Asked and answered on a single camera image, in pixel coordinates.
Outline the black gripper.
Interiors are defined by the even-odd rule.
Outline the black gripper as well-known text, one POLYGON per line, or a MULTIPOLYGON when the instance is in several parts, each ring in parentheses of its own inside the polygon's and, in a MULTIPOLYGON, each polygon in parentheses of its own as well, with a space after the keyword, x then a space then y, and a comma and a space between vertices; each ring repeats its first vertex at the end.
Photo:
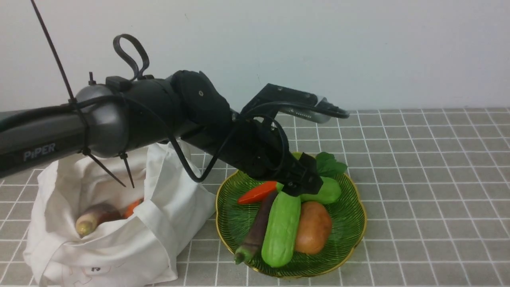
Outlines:
POLYGON ((288 138, 278 122, 266 126, 250 116, 225 125, 201 126, 191 132, 191 145, 212 155, 199 182, 221 160, 255 180, 282 183, 282 192, 293 197, 316 195, 324 183, 312 155, 289 151, 288 138))

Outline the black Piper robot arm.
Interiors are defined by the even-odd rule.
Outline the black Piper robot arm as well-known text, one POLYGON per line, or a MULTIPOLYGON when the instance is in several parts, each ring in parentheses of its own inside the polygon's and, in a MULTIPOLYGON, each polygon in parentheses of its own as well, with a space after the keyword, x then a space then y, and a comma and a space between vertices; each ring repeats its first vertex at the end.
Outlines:
POLYGON ((202 72, 131 82, 108 77, 69 103, 1 121, 1 176, 83 153, 121 157, 154 143, 190 144, 291 196, 317 194, 323 181, 311 156, 295 159, 275 116, 284 108, 320 110, 311 93, 266 84, 237 113, 202 72))

